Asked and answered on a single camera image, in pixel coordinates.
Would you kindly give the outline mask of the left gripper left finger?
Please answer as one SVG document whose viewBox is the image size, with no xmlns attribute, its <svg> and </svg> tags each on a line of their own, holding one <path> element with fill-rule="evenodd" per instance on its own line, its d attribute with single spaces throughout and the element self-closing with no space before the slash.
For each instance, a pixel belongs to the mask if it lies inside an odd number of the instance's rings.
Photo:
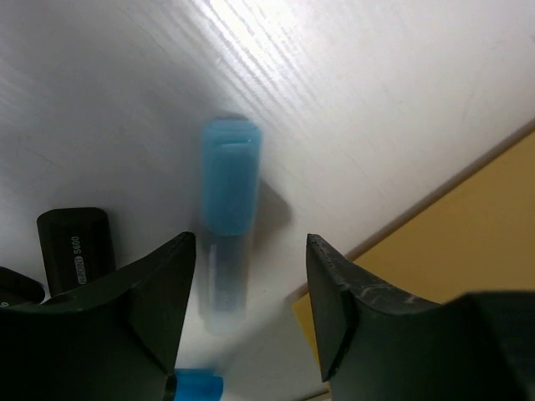
<svg viewBox="0 0 535 401">
<path fill-rule="evenodd" d="M 183 232 L 41 305 L 1 311 L 4 400 L 171 400 L 196 264 Z"/>
</svg>

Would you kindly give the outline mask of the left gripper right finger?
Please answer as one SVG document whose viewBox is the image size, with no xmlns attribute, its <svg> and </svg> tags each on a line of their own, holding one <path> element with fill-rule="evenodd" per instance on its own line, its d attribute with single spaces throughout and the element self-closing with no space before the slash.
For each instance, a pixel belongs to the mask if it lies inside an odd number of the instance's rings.
<svg viewBox="0 0 535 401">
<path fill-rule="evenodd" d="M 531 400 L 534 295 L 469 292 L 438 304 L 307 238 L 308 290 L 335 400 Z"/>
</svg>

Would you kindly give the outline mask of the pastel blue highlighter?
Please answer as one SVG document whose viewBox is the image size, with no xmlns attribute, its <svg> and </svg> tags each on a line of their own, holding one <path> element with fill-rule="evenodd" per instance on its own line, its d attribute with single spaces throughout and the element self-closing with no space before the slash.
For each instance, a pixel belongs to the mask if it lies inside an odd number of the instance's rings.
<svg viewBox="0 0 535 401">
<path fill-rule="evenodd" d="M 227 115 L 204 126 L 201 144 L 201 315 L 208 331 L 227 334 L 246 315 L 262 131 Z"/>
</svg>

